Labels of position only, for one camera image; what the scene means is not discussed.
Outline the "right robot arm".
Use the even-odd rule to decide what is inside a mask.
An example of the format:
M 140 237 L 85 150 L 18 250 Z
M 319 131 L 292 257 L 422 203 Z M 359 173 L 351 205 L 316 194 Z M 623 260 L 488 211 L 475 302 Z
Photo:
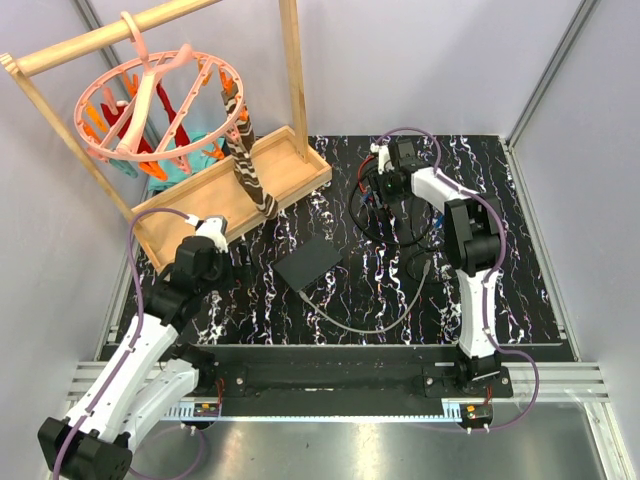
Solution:
M 428 165 L 409 140 L 374 143 L 370 152 L 376 166 L 366 178 L 375 199 L 391 204 L 420 198 L 443 214 L 444 250 L 457 276 L 462 319 L 454 384 L 463 395 L 476 396 L 501 373 L 495 289 L 506 235 L 499 202 Z

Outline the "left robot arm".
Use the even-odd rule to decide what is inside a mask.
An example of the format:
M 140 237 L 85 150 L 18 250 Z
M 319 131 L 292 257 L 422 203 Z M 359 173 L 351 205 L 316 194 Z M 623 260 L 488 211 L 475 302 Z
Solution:
M 214 355 L 174 343 L 205 297 L 235 282 L 222 240 L 182 240 L 93 385 L 63 419 L 41 425 L 37 438 L 53 478 L 124 478 L 135 450 L 170 407 L 218 388 Z

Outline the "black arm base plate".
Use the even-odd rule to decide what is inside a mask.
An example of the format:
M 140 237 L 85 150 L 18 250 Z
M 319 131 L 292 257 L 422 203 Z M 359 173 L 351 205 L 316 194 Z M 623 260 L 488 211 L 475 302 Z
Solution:
M 458 422 L 466 404 L 510 399 L 507 371 L 488 385 L 463 387 L 452 367 L 418 363 L 249 363 L 218 369 L 213 392 L 172 409 L 192 421 Z

